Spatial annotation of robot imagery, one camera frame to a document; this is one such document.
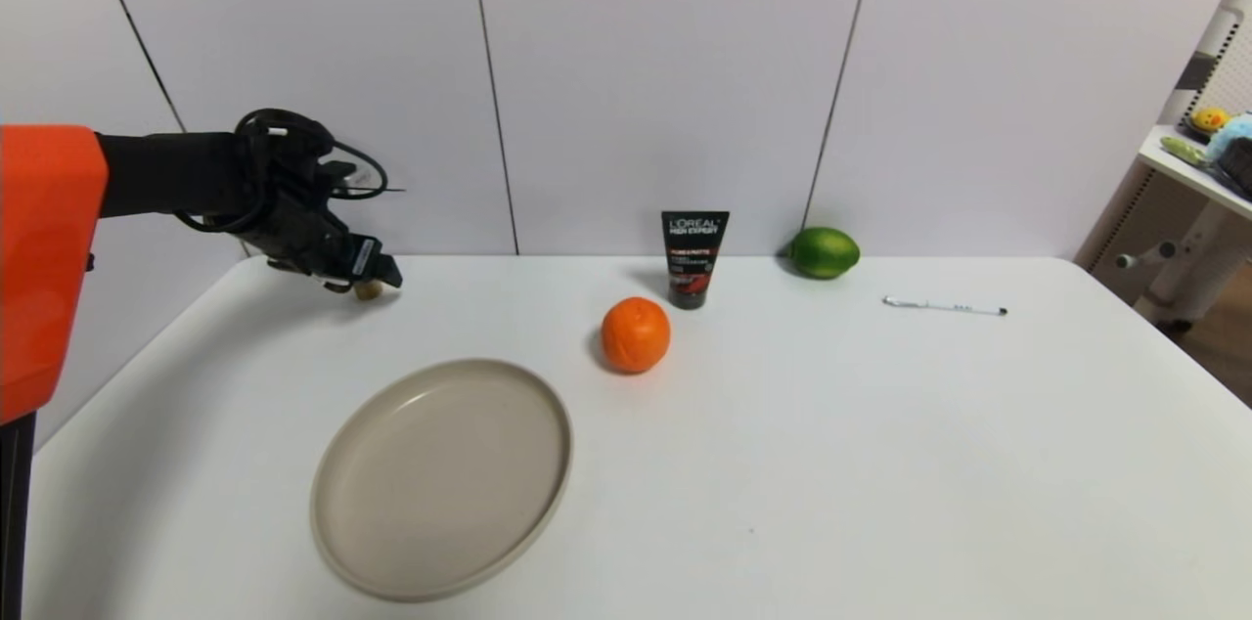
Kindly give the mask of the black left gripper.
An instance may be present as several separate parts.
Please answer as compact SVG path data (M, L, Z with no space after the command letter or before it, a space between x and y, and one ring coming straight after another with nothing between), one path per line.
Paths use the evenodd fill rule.
M381 251L376 237L353 232L326 204L290 198L283 210L279 262L285 269L318 281L327 291L401 288L403 276L394 256Z

